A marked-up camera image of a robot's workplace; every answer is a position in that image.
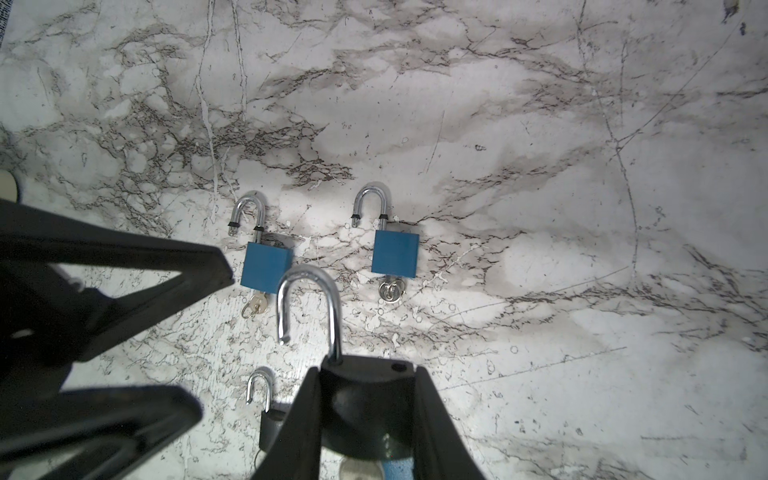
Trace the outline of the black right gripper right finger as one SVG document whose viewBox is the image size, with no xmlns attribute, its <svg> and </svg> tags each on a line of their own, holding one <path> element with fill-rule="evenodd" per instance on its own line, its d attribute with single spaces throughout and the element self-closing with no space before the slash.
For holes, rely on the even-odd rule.
<svg viewBox="0 0 768 480">
<path fill-rule="evenodd" d="M 480 479 L 428 370 L 413 364 L 310 368 L 256 479 L 316 479 L 323 448 L 368 461 L 410 458 L 416 479 Z"/>
</svg>

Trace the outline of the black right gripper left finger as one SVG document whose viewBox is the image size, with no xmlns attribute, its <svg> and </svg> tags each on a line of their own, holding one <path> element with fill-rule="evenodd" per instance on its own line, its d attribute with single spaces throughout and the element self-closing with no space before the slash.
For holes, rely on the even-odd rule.
<svg viewBox="0 0 768 480">
<path fill-rule="evenodd" d="M 122 297 L 78 288 L 62 266 L 168 271 Z M 1 204 L 1 475 L 63 455 L 52 479 L 121 479 L 192 429 L 200 402 L 175 385 L 65 390 L 72 367 L 230 286 L 216 247 L 109 230 Z"/>
</svg>

